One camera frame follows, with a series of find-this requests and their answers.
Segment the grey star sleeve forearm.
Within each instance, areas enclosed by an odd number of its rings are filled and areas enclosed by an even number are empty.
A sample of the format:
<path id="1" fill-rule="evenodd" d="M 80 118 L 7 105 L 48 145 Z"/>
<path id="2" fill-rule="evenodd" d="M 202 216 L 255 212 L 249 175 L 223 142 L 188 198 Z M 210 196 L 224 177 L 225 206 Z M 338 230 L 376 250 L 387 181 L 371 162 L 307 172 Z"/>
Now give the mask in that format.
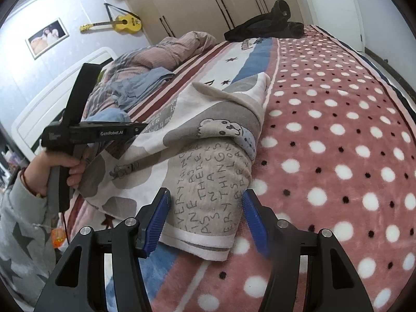
<path id="1" fill-rule="evenodd" d="M 30 193 L 21 178 L 1 200 L 1 278 L 23 311 L 32 311 L 57 260 L 46 198 Z"/>

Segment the left hand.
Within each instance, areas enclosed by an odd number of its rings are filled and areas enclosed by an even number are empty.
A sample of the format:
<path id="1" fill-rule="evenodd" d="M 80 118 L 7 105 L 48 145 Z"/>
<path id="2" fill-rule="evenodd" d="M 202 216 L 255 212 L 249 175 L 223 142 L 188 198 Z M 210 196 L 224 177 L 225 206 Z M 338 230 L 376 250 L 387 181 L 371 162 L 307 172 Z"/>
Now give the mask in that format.
<path id="1" fill-rule="evenodd" d="M 62 166 L 69 169 L 66 184 L 77 189 L 87 167 L 92 149 L 86 147 L 80 159 L 59 151 L 43 151 L 36 156 L 21 175 L 21 181 L 25 188 L 34 196 L 46 197 L 48 180 L 51 169 L 54 166 Z"/>

